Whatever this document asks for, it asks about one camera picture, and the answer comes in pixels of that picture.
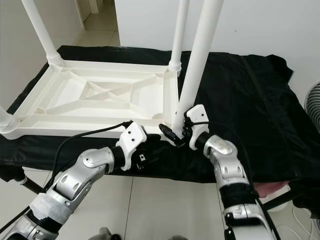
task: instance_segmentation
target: fan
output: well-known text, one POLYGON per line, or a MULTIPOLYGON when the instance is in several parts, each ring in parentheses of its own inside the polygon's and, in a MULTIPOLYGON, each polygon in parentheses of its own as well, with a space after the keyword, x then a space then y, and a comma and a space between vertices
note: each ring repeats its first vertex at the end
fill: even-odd
POLYGON ((306 95, 305 111, 320 132, 320 81, 306 95))

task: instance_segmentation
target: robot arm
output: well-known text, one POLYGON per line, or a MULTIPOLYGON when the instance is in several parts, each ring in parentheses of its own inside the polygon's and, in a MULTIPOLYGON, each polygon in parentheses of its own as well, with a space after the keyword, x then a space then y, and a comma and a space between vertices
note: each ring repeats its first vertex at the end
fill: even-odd
POLYGON ((128 170, 137 147, 147 140, 144 129, 133 122, 115 147, 89 149, 78 157, 47 190, 29 205, 30 210, 12 227, 4 240, 54 240, 60 228, 86 197, 95 181, 114 169, 128 170))
POLYGON ((223 216, 228 229, 227 240, 275 240, 266 216, 257 202, 238 150, 230 141, 210 136, 208 117, 203 105, 196 105, 185 113, 184 135, 189 147, 203 151, 214 166, 214 176, 224 206, 223 216))

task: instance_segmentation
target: black cable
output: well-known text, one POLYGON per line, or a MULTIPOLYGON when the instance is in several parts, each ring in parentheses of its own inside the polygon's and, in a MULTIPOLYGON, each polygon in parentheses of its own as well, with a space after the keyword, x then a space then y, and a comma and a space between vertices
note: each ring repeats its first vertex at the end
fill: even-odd
POLYGON ((132 121, 125 121, 125 122, 122 122, 118 125, 114 125, 114 126, 111 126, 111 127, 107 127, 107 128, 103 128, 103 129, 99 129, 99 130, 94 130, 94 131, 88 131, 88 132, 84 132, 84 133, 79 133, 77 135, 74 135, 74 136, 71 136, 71 137, 68 137, 67 139, 65 139, 61 144, 60 146, 58 147, 58 150, 56 151, 56 154, 55 154, 55 157, 54 157, 54 160, 53 160, 53 167, 52 167, 52 176, 48 182, 48 184, 45 185, 44 187, 44 190, 48 190, 48 188, 50 186, 52 186, 55 182, 55 178, 58 174, 58 170, 57 170, 57 166, 58 166, 58 161, 59 161, 59 156, 60 156, 60 153, 61 153, 61 150, 62 148, 64 147, 64 145, 69 142, 70 140, 72 139, 76 139, 76 138, 80 138, 80 137, 83 137, 83 136, 87 136, 87 135, 91 135, 91 134, 97 134, 97 133, 102 133, 102 132, 106 132, 106 131, 109 131, 109 130, 112 130, 112 129, 116 129, 116 128, 119 128, 121 126, 124 126, 124 127, 128 127, 130 124, 132 123, 132 121))
MULTIPOLYGON (((249 181, 249 184, 251 185, 252 189, 255 189, 254 188, 254 185, 253 185, 253 177, 252 177, 252 168, 251 168, 251 161, 250 161, 250 158, 249 158, 249 154, 247 152, 247 149, 246 149, 246 146, 244 145, 241 137, 236 133, 236 131, 232 130, 229 126, 223 124, 223 123, 220 123, 220 122, 216 122, 216 121, 210 121, 210 122, 207 122, 207 121, 200 121, 200 122, 193 122, 191 125, 201 125, 201 124, 211 124, 211 125, 218 125, 218 126, 222 126, 224 127, 225 129, 229 130, 230 132, 232 132, 232 134, 237 138, 238 142, 240 143, 241 145, 241 148, 242 148, 242 151, 243 151, 243 154, 244 154, 244 158, 245 158, 245 161, 247 163, 247 167, 248 167, 248 171, 246 172, 247 173, 247 176, 248 176, 248 181, 249 181)), ((262 204, 262 202, 260 201, 259 199, 259 195, 257 194, 257 202, 259 203, 259 205, 261 206, 261 209, 263 211, 263 214, 268 222, 268 224, 270 225, 270 228, 273 230, 274 232, 274 235, 276 237, 277 240, 281 240, 280 239, 280 235, 277 231, 277 228, 274 224, 274 222, 272 221, 270 215, 269 215, 269 212, 264 208, 264 205, 262 204)))
MULTIPOLYGON (((72 161, 74 161, 74 159, 71 159, 69 161, 66 162, 66 164, 62 165, 56 172, 59 173, 61 172, 62 169, 64 169, 66 166, 68 166, 72 161)), ((46 183, 46 185, 43 187, 43 191, 46 192, 50 187, 50 182, 51 182, 51 178, 50 180, 46 183)))
POLYGON ((30 209, 29 206, 27 206, 25 209, 23 209, 17 216, 12 218, 6 225, 4 225, 2 228, 0 228, 0 234, 2 234, 8 227, 10 227, 15 221, 17 221, 23 214, 25 214, 30 209))

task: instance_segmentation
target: white cable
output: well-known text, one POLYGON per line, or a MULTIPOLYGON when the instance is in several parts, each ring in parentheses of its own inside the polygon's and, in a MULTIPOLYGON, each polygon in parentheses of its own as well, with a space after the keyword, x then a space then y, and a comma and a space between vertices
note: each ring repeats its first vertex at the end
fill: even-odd
POLYGON ((286 226, 286 225, 279 225, 276 230, 279 232, 279 228, 286 228, 288 230, 290 230, 290 232, 292 232, 299 240, 301 240, 301 238, 299 237, 299 235, 290 227, 286 226))
POLYGON ((315 238, 313 235, 312 235, 312 230, 313 230, 313 225, 314 225, 314 222, 311 220, 310 218, 310 221, 311 221, 311 233, 305 228, 305 226, 302 225, 302 223, 299 221, 299 219, 297 218, 296 216, 296 213, 295 213, 295 207, 292 208, 292 214, 293 214, 293 217, 294 219, 297 221, 297 223, 300 225, 300 227, 302 227, 302 229, 309 235, 309 240, 310 239, 313 239, 313 240, 318 240, 317 238, 315 238))
POLYGON ((315 225, 315 229, 318 232, 318 235, 320 236, 320 220, 316 219, 316 218, 314 218, 312 220, 313 220, 313 223, 315 225))

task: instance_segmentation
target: black cloth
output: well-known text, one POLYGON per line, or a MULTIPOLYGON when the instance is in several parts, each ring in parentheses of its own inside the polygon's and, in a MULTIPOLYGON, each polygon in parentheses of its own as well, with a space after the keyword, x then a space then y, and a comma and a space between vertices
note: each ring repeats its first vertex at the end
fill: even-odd
MULTIPOLYGON (((58 50, 65 60, 167 65, 171 52, 130 47, 62 46, 58 50)), ((182 89, 190 52, 181 56, 182 70, 178 79, 182 89)), ((28 84, 11 105, 14 113, 42 74, 28 84)), ((213 53, 208 56, 195 104, 204 104, 211 134, 232 141, 238 148, 238 157, 255 182, 292 181, 310 179, 319 181, 320 135, 290 90, 288 81, 292 71, 278 56, 239 56, 213 53), (237 135, 242 139, 244 150, 237 135)), ((26 135, 7 140, 0 135, 0 165, 26 166, 51 170, 60 136, 26 135)), ((116 139, 79 138, 62 150, 58 166, 89 148, 112 147, 116 139)), ((186 146, 180 149, 160 142, 163 148, 157 161, 144 170, 121 170, 116 175, 170 178, 200 183, 214 182, 213 167, 200 152, 186 146)))

